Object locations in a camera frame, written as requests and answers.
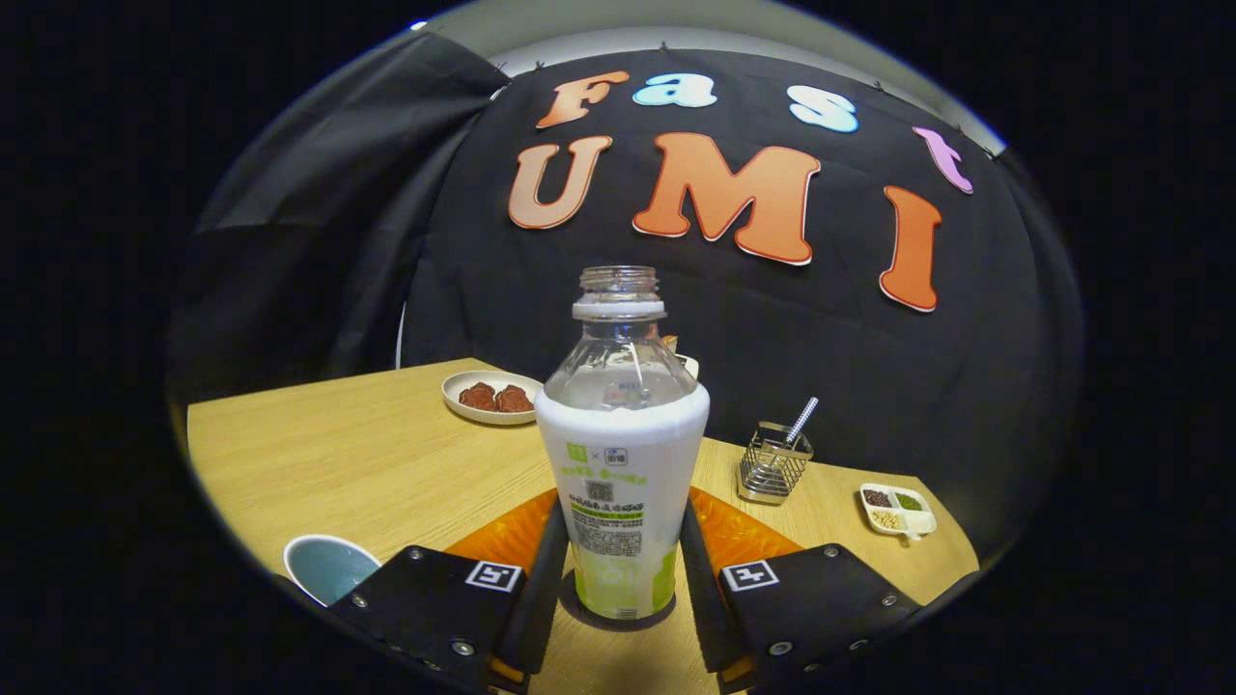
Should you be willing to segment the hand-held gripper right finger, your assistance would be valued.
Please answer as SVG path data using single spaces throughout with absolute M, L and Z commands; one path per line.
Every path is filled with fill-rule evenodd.
M 681 548 L 693 627 L 722 691 L 806 691 L 920 610 L 838 542 L 800 547 L 702 488 L 688 492 Z

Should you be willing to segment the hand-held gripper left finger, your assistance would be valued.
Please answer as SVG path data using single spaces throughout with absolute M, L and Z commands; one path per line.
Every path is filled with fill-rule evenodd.
M 569 550 L 548 488 L 440 552 L 407 547 L 334 603 L 341 625 L 468 694 L 525 694 L 543 670 Z

